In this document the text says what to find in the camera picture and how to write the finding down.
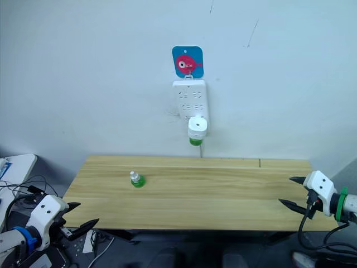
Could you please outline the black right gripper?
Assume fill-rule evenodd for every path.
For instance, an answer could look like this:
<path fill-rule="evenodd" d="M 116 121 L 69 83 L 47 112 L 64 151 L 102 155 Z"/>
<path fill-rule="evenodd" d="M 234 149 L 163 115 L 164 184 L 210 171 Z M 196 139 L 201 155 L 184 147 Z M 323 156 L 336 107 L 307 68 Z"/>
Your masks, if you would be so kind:
<path fill-rule="evenodd" d="M 305 182 L 305 177 L 304 176 L 293 176 L 290 177 L 289 180 L 293 181 L 295 183 L 298 183 L 300 185 L 303 185 Z M 288 209 L 299 213 L 301 215 L 305 215 L 306 212 L 307 214 L 315 214 L 317 211 L 321 211 L 321 199 L 318 197 L 318 194 L 312 190 L 312 189 L 308 189 L 307 190 L 307 207 L 301 207 L 299 205 L 297 205 L 295 202 L 286 200 L 286 199 L 279 199 L 279 201 Z"/>

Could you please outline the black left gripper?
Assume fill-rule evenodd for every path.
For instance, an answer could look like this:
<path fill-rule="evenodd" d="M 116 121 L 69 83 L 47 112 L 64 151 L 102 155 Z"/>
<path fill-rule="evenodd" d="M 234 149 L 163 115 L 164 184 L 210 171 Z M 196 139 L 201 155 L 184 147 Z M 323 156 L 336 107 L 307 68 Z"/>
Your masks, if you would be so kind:
<path fill-rule="evenodd" d="M 73 209 L 80 206 L 79 202 L 70 202 L 65 207 L 64 211 L 56 216 L 53 224 L 50 227 L 49 235 L 51 241 L 59 241 L 61 238 L 65 238 L 68 241 L 76 240 L 82 235 L 86 234 L 88 231 L 94 228 L 94 226 L 99 222 L 99 218 L 92 219 L 86 223 L 83 223 L 79 228 L 74 231 L 70 231 L 65 227 L 66 220 L 63 219 L 63 215 L 71 212 Z"/>

